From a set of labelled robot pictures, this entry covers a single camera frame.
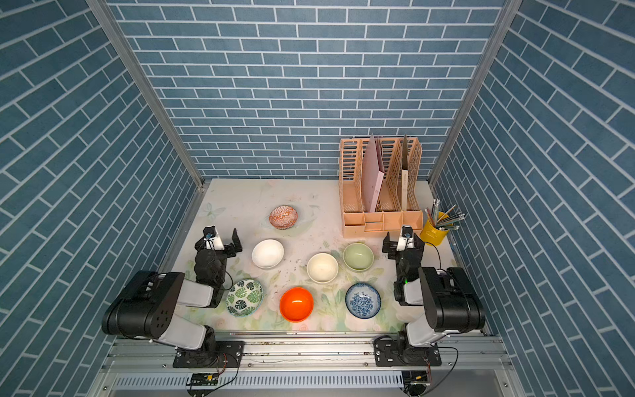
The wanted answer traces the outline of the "blue floral patterned bowl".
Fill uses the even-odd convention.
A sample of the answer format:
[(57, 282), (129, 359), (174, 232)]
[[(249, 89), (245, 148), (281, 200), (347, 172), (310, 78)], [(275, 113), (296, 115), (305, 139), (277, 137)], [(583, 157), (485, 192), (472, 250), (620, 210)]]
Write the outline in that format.
[(350, 314), (358, 319), (372, 319), (381, 309), (381, 297), (375, 287), (358, 282), (346, 292), (345, 304)]

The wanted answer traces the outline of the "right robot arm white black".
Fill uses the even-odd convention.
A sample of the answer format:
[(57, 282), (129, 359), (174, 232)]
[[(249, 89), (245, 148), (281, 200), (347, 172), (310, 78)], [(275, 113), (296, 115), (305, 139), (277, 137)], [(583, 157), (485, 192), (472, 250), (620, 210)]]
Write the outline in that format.
[(387, 235), (382, 243), (382, 252), (395, 261), (395, 300), (424, 310), (420, 318), (403, 326), (393, 352), (375, 346), (375, 352), (386, 357), (378, 362), (382, 366), (439, 366), (439, 341), (486, 325), (486, 310), (466, 272), (459, 267), (424, 266), (426, 246), (410, 227), (403, 228), (397, 241)]

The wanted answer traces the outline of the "cream bowl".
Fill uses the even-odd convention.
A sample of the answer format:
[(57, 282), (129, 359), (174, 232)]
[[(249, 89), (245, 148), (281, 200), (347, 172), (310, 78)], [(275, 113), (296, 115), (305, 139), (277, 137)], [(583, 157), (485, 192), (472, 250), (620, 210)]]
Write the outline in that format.
[(336, 258), (327, 253), (318, 253), (309, 259), (307, 273), (318, 284), (332, 282), (338, 275), (339, 264)]

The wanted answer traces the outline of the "white bowl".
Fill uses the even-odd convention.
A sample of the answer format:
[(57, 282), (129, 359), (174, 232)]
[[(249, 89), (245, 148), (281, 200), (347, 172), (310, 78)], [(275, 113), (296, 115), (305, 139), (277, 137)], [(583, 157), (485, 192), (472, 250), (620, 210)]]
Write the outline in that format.
[(252, 253), (254, 265), (263, 270), (276, 267), (284, 258), (284, 246), (277, 240), (267, 239), (258, 243)]

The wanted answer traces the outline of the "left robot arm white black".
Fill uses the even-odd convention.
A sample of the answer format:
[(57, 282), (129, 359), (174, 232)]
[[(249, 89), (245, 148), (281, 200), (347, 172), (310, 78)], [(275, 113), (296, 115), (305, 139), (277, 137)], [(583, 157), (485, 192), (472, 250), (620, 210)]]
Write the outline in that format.
[(183, 272), (138, 271), (105, 312), (101, 328), (105, 334), (129, 339), (144, 338), (192, 352), (216, 357), (213, 329), (195, 324), (177, 314), (177, 306), (215, 309), (220, 304), (227, 261), (242, 252), (237, 231), (223, 243), (215, 226), (203, 229), (195, 243), (195, 280)]

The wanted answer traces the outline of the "green leaf patterned bowl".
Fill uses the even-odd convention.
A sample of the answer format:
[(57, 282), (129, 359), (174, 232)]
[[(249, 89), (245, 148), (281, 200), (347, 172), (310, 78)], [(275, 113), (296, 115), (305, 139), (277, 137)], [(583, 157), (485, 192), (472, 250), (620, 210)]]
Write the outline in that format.
[(263, 301), (264, 290), (261, 283), (253, 279), (238, 281), (228, 292), (226, 305), (228, 313), (237, 318), (253, 314)]

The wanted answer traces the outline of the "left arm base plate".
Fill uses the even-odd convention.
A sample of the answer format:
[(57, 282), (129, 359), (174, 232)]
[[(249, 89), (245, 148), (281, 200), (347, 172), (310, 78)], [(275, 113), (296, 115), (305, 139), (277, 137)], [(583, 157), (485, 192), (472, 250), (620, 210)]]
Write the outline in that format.
[(244, 341), (216, 341), (197, 350), (177, 348), (173, 368), (239, 368), (244, 347)]

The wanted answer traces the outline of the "red patterned bowl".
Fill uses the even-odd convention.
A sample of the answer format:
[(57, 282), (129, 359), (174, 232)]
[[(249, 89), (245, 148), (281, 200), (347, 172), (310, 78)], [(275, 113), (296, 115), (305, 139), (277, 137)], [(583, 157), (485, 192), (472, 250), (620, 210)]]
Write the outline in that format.
[(278, 230), (292, 228), (298, 220), (298, 212), (289, 205), (280, 205), (274, 208), (269, 216), (270, 224)]

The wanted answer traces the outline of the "light green bowl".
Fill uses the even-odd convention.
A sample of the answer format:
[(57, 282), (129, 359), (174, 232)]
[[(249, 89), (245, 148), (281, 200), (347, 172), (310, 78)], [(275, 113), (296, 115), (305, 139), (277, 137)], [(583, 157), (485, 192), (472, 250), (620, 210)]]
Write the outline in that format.
[(375, 254), (364, 243), (352, 243), (348, 245), (342, 254), (345, 266), (356, 272), (367, 271), (375, 262)]

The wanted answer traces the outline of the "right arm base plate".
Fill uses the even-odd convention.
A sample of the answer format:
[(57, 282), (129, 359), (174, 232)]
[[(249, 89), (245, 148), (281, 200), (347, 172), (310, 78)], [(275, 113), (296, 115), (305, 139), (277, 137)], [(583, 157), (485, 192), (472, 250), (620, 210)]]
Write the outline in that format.
[(377, 367), (439, 367), (437, 347), (412, 347), (405, 340), (379, 337), (373, 342)]

